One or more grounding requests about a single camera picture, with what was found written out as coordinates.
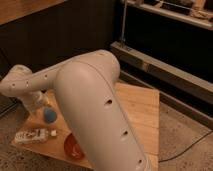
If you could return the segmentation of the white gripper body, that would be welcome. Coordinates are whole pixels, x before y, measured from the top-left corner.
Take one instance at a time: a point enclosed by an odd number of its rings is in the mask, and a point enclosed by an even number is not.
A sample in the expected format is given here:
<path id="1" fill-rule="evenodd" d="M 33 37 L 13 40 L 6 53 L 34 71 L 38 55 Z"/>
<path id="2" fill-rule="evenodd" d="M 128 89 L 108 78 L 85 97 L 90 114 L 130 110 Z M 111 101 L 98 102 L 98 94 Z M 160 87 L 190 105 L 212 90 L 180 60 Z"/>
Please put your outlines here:
<path id="1" fill-rule="evenodd" d="M 41 91 L 26 93 L 20 97 L 20 100 L 31 114 L 35 114 L 47 103 L 47 98 Z"/>

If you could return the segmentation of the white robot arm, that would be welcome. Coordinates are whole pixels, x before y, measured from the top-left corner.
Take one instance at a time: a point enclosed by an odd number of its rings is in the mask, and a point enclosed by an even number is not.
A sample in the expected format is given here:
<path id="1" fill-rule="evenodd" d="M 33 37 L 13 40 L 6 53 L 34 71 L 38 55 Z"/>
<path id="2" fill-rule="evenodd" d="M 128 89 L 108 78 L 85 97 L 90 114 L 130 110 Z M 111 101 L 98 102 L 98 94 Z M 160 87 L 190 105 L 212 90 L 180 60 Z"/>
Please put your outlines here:
<path id="1" fill-rule="evenodd" d="M 51 89 L 68 127 L 94 171 L 153 171 L 114 87 L 117 58 L 107 50 L 84 53 L 31 73 L 16 65 L 0 81 L 0 93 L 21 97 Z"/>

